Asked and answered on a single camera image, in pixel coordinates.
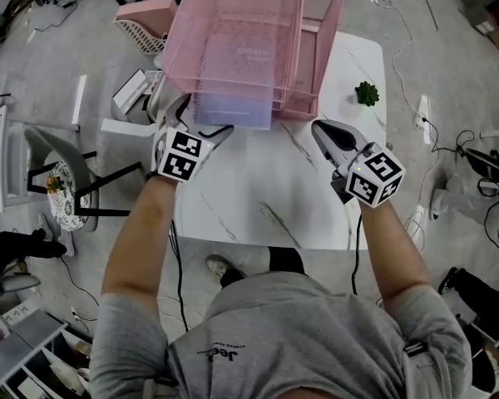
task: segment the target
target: pink wire basket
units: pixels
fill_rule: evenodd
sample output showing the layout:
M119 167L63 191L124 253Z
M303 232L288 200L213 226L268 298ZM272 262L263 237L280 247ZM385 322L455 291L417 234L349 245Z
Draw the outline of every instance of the pink wire basket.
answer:
M324 82L343 3L344 0L332 0L321 21L306 19L308 25L304 25L301 32L294 89L280 111L274 111L275 117L305 122L318 117L318 95Z
M186 93L261 100L282 108L298 64L304 0L183 0L163 55Z

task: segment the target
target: succulent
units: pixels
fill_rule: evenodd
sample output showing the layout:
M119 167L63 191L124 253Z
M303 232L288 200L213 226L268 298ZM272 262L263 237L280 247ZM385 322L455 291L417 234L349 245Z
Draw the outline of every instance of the succulent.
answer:
M63 182L59 177L51 176L47 179L47 191L50 194L55 194L58 190L65 190Z
M374 106L375 102L379 102L377 87L367 81L363 81L358 87L355 87L355 91L357 92L358 103L362 105Z

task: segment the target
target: white table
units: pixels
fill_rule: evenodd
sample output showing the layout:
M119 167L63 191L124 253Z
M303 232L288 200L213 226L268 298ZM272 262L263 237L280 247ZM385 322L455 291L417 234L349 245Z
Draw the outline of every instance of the white table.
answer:
M361 81L381 101L356 102ZM320 118L357 127L386 145L383 51L376 42L337 32L319 98ZM354 249L360 210L330 186L333 166L310 123L275 121L270 131L235 129L201 172L177 190L178 234L228 243L300 249ZM362 233L361 248L366 248Z
M12 119L7 116L7 107L2 106L0 108L0 213L2 213L7 207L13 207L15 205L29 204L34 201L45 200L46 196L41 194L34 195L11 195L9 193L8 181L13 181L13 183L21 183L21 185L16 185L16 190L26 189L26 179L27 179L27 151L20 155L12 155L13 149L8 149L8 122L17 122L23 124L31 124L35 126L45 126L52 127L56 129L72 130L78 131L77 125L62 125L59 123L51 122L28 122ZM22 135L22 130L18 130L18 134Z

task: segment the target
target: gray t-shirt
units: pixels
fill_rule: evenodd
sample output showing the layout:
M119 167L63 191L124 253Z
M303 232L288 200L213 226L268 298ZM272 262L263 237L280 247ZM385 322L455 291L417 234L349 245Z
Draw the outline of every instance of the gray t-shirt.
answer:
M423 342L410 358L403 349ZM471 352L430 287L411 288L395 319L311 278L262 273L224 288L203 322L168 344L140 303L102 298L91 354L94 399L273 398L297 387L340 399L459 398Z

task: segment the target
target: gray floor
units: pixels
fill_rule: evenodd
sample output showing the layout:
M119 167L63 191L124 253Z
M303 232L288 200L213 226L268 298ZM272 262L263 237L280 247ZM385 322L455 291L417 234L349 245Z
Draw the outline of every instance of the gray floor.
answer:
M461 13L459 0L430 0L439 32L434 28L424 0L392 1L400 8L414 35L413 45L397 60L398 69L405 76L407 93L414 106L421 94L430 96L432 122L441 133L440 145L453 147L457 134L466 128L475 132L499 128L499 51L470 27ZM305 13L322 16L328 2L307 0ZM62 26L32 35L34 27L60 22L63 16L57 7L34 7L16 20L10 37L0 49L0 92L13 93L15 101L10 109L25 120L70 122L79 77L87 75L78 145L84 151L98 151L92 167L99 175L137 160L146 164L150 146L148 140L115 137L99 131L101 120L114 116L111 96L116 88L137 68L151 66L151 59L142 56L113 25L116 10L114 0L82 0ZM414 212L423 175L436 159L422 143L422 133L412 125L413 113L393 70L393 56L407 42L407 30L396 10L385 10L369 0L347 0L340 30L374 40L383 47L388 141L408 169L405 183L393 199L404 221ZM499 140L476 140L473 147L484 151L492 147L499 149ZM424 207L428 207L435 183L442 183L455 172L462 175L470 193L476 193L478 177L468 163L444 153L426 180L422 194ZM142 185L141 177L134 173L107 186L101 193L101 206L130 208ZM46 203L32 204L0 214L0 230L15 228L31 233L39 211L52 219ZM122 223L122 219L102 218L95 233L74 234L77 256L67 259L72 276L97 297L108 254ZM492 214L489 226L495 235L495 229L499 228L498 211ZM267 266L268 254L260 247L180 239L180 248L184 267L183 297L185 305L192 309L187 312L191 326L199 323L200 314L219 290L205 268L206 255L223 254L247 273L264 271ZM350 291L354 253L302 250L301 254L310 276L331 291ZM446 214L427 224L422 254L434 283L438 283L451 266L461 265L499 287L499 250L487 241L481 225L459 214ZM30 268L42 279L37 301L51 313L74 324L69 310L73 305L85 318L96 317L96 305L72 286L62 262L31 259ZM361 254L357 283L362 296L377 297L367 253ZM176 297L176 286L177 264L169 250L159 303L163 312L161 321L170 339L183 332L178 320L178 303L170 299ZM449 299L455 309L463 309L454 297ZM94 328L94 323L87 324Z

